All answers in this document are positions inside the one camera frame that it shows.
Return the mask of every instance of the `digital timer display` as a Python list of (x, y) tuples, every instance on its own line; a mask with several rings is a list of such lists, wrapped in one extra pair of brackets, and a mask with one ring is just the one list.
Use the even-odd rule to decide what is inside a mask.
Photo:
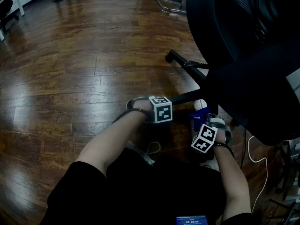
[(176, 225), (208, 225), (205, 216), (176, 217)]

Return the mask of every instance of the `black pants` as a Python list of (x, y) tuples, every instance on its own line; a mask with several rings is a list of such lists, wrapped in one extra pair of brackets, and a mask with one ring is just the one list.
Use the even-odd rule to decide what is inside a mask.
[(164, 157), (151, 166), (137, 152), (125, 149), (108, 167), (107, 180), (114, 191), (122, 187), (116, 193), (117, 198), (135, 201), (133, 211), (141, 217), (153, 213), (157, 216), (151, 215), (152, 218), (165, 217), (165, 224), (176, 216), (199, 215), (205, 215), (209, 224), (214, 224), (225, 208), (225, 192), (218, 171), (174, 158)]

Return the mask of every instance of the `hand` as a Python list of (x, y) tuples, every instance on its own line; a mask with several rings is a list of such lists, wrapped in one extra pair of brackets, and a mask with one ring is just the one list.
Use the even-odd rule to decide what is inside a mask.
[(152, 105), (151, 102), (147, 99), (143, 100), (136, 100), (135, 103), (133, 104), (133, 108), (140, 108), (146, 111), (152, 111)]
[(225, 141), (226, 141), (225, 130), (218, 129), (215, 142), (216, 143), (225, 143)]

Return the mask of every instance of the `wrist strap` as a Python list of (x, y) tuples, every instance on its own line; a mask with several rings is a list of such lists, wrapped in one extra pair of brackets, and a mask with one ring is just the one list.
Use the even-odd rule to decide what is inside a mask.
[(119, 120), (121, 117), (123, 117), (125, 114), (129, 113), (129, 112), (132, 112), (132, 111), (137, 111), (137, 112), (141, 112), (141, 113), (144, 113), (146, 116), (149, 116), (150, 115), (150, 112), (149, 111), (146, 111), (146, 110), (143, 110), (141, 108), (130, 108), (124, 112), (122, 112), (113, 122), (116, 122), (117, 120)]
[(225, 147), (225, 148), (227, 148), (230, 151), (230, 153), (233, 156), (233, 158), (234, 158), (233, 151), (231, 150), (231, 148), (228, 145), (223, 144), (223, 143), (215, 143), (214, 146), (215, 147)]

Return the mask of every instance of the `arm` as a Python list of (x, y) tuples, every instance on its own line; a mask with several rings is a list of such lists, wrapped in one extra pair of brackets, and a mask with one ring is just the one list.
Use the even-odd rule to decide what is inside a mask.
[[(216, 140), (224, 143), (225, 132), (219, 130)], [(248, 183), (242, 170), (227, 148), (215, 147), (214, 152), (226, 192), (223, 221), (241, 213), (251, 213)]]
[[(134, 108), (147, 111), (152, 109), (150, 101), (138, 100)], [(76, 161), (88, 163), (99, 169), (106, 176), (107, 167), (124, 150), (130, 135), (146, 119), (146, 115), (133, 111), (121, 117), (108, 129), (94, 137), (81, 151)]]

